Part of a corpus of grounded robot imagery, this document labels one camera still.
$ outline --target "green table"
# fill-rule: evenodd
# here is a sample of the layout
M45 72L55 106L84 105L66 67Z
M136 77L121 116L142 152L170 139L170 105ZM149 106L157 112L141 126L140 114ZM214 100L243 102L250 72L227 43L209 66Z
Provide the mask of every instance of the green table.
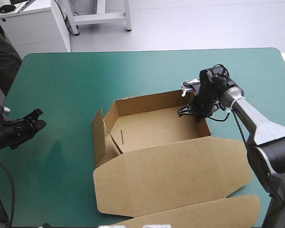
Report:
M182 81L217 63L228 68L251 104L285 125L285 63L273 48L28 55L5 105L10 118L40 108L47 126L18 149L0 151L16 185L13 225L93 227L125 219L97 211L93 116L99 107L106 113L116 99L179 89ZM241 140L233 118L208 124L213 136ZM250 193L262 200L256 223L261 226L270 198L256 178L234 195ZM0 169L0 196L8 213L10 194Z

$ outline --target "cardboard box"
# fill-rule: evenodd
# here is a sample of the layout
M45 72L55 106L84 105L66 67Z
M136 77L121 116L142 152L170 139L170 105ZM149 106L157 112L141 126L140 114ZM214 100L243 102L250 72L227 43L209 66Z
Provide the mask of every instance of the cardboard box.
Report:
M128 228L251 227L260 211L258 197L226 199L252 179L243 143L211 137L204 119L179 118L178 108L187 104L181 93L117 100L104 118L101 109L96 114L98 210L135 217L119 224ZM207 218L207 210L221 226L198 219Z

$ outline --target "white floor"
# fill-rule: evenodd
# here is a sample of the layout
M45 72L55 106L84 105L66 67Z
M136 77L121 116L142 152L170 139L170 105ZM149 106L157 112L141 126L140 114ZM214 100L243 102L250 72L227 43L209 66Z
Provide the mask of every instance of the white floor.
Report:
M95 0L72 0L88 14ZM141 51L274 47L285 60L285 0L129 0L132 32L125 23L80 26L71 51ZM107 0L107 12L123 0ZM4 95L0 92L0 104Z

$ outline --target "cable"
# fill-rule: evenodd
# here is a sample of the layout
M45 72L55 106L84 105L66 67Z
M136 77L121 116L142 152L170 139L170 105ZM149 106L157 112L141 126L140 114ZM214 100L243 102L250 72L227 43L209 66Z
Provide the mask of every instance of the cable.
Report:
M70 30L70 27L71 26L67 26L67 16L66 16L66 18L65 18L65 16L64 16L64 14L63 14L63 12L62 12L62 9L61 9L61 7L60 7L60 5L59 5L59 3L57 2L57 0L54 0L55 1L55 3L57 4L57 6L58 6L58 8L59 8L59 10L60 10L60 13L61 13L61 15L62 15L62 18L63 18L63 21L65 22L65 25L66 25L66 28L67 28L67 30L68 30L68 32L70 33L70 34L74 34L71 30Z
M232 114L233 114L233 116L234 116L234 118L235 118L235 120L236 120L236 122L237 122L237 127L238 127L238 129L239 129L239 132L241 133L241 136L242 136L244 145L246 146L246 139L245 139L245 136L244 136L244 134L243 134L241 125L240 125L239 122L238 122L238 118L237 118L237 116L236 116L236 113L235 113L235 111L234 111L233 109L231 109L231 111L232 111Z
M226 121L226 120L228 119L229 115L230 115L230 113L228 113L227 116L226 116L226 118L223 119L223 120L217 120L217 119L214 119L214 118L212 118L212 117L210 117L210 116L208 116L208 118L211 119L211 120L214 120L214 121L224 122L224 121Z
M11 224L12 224L13 219L14 219L14 210L15 210L15 185L14 185L13 178L12 178L10 172L7 170L7 168L1 162L0 162L0 166L7 173L8 177L9 177L9 181L10 181L10 186L11 186L12 199L11 199L11 212L10 212L10 220L9 220L9 228L11 228Z

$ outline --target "dark pants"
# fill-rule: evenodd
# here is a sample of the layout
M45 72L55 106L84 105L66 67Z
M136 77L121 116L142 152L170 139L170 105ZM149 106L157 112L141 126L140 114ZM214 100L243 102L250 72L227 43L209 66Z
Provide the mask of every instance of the dark pants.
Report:
M8 94L10 87L21 66L22 60L14 47L8 43L0 33L0 89L5 95Z

